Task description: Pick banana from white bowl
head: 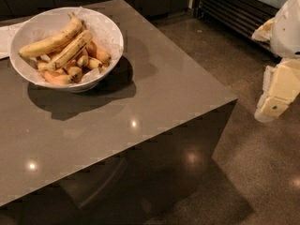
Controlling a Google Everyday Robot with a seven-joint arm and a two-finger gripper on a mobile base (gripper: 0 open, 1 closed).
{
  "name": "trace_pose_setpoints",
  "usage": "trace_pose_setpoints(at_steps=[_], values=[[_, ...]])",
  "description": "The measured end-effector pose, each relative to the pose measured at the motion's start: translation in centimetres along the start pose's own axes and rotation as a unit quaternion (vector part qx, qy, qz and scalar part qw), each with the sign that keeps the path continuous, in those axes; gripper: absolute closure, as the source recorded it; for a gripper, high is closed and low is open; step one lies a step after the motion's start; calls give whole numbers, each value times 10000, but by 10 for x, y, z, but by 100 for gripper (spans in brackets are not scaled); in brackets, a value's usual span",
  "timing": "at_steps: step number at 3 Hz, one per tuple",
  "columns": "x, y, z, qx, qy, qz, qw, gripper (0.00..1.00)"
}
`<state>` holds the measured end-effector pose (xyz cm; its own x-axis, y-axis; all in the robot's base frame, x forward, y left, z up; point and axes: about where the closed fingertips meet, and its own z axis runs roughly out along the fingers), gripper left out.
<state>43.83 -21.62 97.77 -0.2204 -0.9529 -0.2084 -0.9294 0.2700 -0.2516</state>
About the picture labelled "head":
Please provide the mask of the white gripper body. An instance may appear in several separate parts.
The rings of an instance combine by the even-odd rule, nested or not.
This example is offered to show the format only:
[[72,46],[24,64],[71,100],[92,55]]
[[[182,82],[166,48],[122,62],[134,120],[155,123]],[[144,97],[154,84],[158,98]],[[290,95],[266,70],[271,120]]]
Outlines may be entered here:
[[300,58],[300,0],[287,0],[277,12],[270,47],[281,58]]

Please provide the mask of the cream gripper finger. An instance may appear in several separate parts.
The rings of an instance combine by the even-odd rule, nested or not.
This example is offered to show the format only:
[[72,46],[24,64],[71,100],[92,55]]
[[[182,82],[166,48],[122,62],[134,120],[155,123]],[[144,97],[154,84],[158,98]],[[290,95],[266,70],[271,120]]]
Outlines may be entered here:
[[271,38],[271,30],[273,25],[274,19],[271,18],[262,24],[259,28],[257,28],[253,34],[252,38],[257,41],[265,42],[269,41]]
[[300,61],[284,59],[263,74],[262,95],[254,117],[259,122],[278,119],[300,94]]

